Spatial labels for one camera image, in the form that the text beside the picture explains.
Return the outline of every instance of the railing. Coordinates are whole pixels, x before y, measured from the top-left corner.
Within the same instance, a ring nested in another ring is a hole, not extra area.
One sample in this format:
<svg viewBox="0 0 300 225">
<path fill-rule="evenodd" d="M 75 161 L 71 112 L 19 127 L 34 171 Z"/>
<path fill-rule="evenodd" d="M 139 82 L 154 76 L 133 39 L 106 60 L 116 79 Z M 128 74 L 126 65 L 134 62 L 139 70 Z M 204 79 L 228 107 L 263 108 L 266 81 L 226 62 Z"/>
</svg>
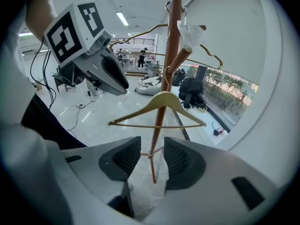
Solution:
<svg viewBox="0 0 300 225">
<path fill-rule="evenodd" d="M 123 41 L 128 39 L 127 37 L 121 37 L 121 38 L 113 38 L 111 39 L 110 43 L 114 43 L 116 41 L 121 41 L 118 44 L 124 44 Z M 138 44 L 138 45 L 150 45 L 154 46 L 154 39 L 147 39 L 147 38 L 133 38 L 130 41 L 128 41 L 126 44 Z"/>
</svg>

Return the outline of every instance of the white floor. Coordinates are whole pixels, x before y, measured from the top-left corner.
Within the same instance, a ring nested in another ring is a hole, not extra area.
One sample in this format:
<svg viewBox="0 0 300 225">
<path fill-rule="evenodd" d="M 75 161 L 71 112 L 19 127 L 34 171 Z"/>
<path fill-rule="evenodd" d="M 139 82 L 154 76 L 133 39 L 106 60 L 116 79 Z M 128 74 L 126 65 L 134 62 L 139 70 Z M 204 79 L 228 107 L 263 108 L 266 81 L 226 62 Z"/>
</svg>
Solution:
<svg viewBox="0 0 300 225">
<path fill-rule="evenodd" d="M 48 78 L 49 85 L 56 90 L 53 78 Z M 151 97 L 140 95 L 134 91 L 135 85 L 140 81 L 139 77 L 128 77 L 129 88 L 127 94 L 114 96 L 109 93 L 94 96 L 94 103 L 90 103 L 86 108 L 81 109 L 78 114 L 77 126 L 72 130 L 77 139 L 87 146 L 95 146 L 103 143 L 116 141 L 131 136 L 142 137 L 142 152 L 148 152 L 151 145 L 153 129 L 136 127 L 108 126 L 108 122 L 137 111 L 144 107 Z M 76 88 L 68 87 L 68 92 L 64 86 L 59 87 L 57 98 L 52 106 L 51 112 L 65 129 L 70 129 L 75 125 L 78 113 L 77 104 L 87 104 L 90 98 L 87 94 L 87 85 L 83 83 Z M 50 104 L 50 96 L 47 90 L 37 92 L 40 98 Z M 125 121 L 127 124 L 154 125 L 156 111 L 143 114 L 136 118 Z M 178 122 L 171 109 L 165 115 L 164 125 L 175 126 Z M 157 143 L 157 148 L 162 147 L 164 136 L 172 136 L 184 139 L 180 129 L 162 129 Z M 153 184 L 150 169 L 150 161 L 142 156 L 137 163 L 133 173 L 129 178 L 129 183 L 133 185 L 131 192 L 132 204 L 137 219 L 144 218 L 153 210 L 163 198 L 165 192 L 165 182 L 168 179 L 168 169 L 163 158 L 163 151 L 154 156 L 157 184 Z"/>
</svg>

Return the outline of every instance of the black backpack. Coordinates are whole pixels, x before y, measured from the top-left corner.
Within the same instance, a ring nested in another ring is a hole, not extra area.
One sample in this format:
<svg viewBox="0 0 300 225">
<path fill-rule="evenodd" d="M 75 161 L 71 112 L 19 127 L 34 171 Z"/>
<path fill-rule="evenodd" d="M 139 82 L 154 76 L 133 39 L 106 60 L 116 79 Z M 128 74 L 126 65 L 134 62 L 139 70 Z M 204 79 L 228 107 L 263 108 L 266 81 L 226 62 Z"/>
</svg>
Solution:
<svg viewBox="0 0 300 225">
<path fill-rule="evenodd" d="M 172 85 L 178 87 L 181 84 L 181 81 L 186 77 L 186 71 L 184 69 L 178 69 L 173 76 Z"/>
<path fill-rule="evenodd" d="M 179 98 L 183 100 L 185 108 L 190 108 L 190 104 L 194 107 L 204 108 L 206 102 L 203 97 L 203 83 L 197 78 L 186 78 L 182 81 L 179 88 Z"/>
</svg>

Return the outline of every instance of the white ceiling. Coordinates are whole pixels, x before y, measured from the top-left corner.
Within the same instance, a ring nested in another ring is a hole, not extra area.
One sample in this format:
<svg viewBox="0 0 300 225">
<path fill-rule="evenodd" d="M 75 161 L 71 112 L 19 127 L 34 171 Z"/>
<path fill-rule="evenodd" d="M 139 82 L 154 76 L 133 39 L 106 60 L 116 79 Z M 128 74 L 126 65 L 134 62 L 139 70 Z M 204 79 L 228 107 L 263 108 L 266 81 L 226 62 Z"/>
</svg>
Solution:
<svg viewBox="0 0 300 225">
<path fill-rule="evenodd" d="M 72 2 L 84 0 L 53 0 L 55 9 L 59 14 Z M 105 30 L 110 34 L 118 37 L 128 37 L 138 32 L 146 31 L 151 27 L 164 23 L 166 18 L 165 3 L 169 0 L 94 0 L 99 7 L 101 20 Z M 129 26 L 124 26 L 121 20 L 116 15 L 116 12 L 121 11 L 127 18 Z M 31 37 L 22 37 L 20 45 L 22 51 L 34 49 L 38 45 L 38 41 Z"/>
</svg>

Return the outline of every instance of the ceiling light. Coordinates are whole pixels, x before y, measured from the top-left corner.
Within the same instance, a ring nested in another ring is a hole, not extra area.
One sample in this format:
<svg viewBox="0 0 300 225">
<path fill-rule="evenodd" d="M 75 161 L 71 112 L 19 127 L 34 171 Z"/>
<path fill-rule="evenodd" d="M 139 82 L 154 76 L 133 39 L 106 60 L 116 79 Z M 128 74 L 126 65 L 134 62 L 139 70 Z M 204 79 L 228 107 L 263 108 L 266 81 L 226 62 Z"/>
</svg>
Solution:
<svg viewBox="0 0 300 225">
<path fill-rule="evenodd" d="M 33 35 L 31 32 L 20 33 L 19 37 L 30 36 Z"/>
<path fill-rule="evenodd" d="M 122 23 L 125 25 L 125 26 L 129 26 L 128 22 L 126 21 L 124 15 L 122 14 L 122 12 L 119 12 L 117 13 L 118 17 L 121 19 Z"/>
</svg>

